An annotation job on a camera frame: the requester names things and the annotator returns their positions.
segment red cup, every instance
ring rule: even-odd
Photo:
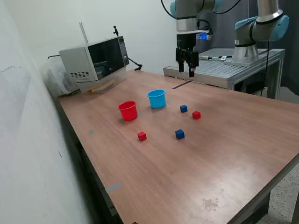
[[[123,102],[119,104],[118,109],[121,111],[124,121],[135,120],[138,117],[135,101]]]

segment blue cube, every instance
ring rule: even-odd
[[[181,108],[181,112],[182,112],[182,113],[185,113],[185,112],[188,111],[188,108],[187,108],[186,105],[182,105],[182,106],[180,106],[180,108]]]
[[[177,130],[176,137],[177,137],[177,139],[183,139],[185,137],[184,131],[182,129]]]

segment red cube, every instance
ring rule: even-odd
[[[145,134],[144,132],[140,132],[140,133],[138,134],[138,138],[139,138],[140,141],[144,141],[144,140],[147,139],[147,138],[146,138],[146,134]]]
[[[201,117],[201,114],[198,111],[194,111],[192,113],[192,117],[193,117],[193,119],[198,120]]]

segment cube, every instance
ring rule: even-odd
[[[147,139],[146,134],[144,132],[140,132],[138,134],[138,138],[139,138],[140,141],[144,141],[144,140]]]
[[[201,114],[198,111],[194,111],[192,113],[192,117],[193,117],[193,119],[198,120],[199,118],[201,118]]]
[[[185,112],[188,111],[188,108],[187,108],[186,105],[182,105],[182,106],[180,106],[180,108],[181,108],[181,112],[182,112],[182,113],[185,113]]]
[[[183,139],[185,137],[184,131],[182,129],[177,130],[176,137],[177,137],[177,139]]]

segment white wall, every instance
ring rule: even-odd
[[[129,57],[145,71],[162,74],[164,66],[175,63],[176,22],[160,0],[4,1],[38,66],[59,50],[84,43],[80,21],[89,42],[112,37],[116,25]]]
[[[2,0],[0,30],[0,223],[92,223],[56,109]]]

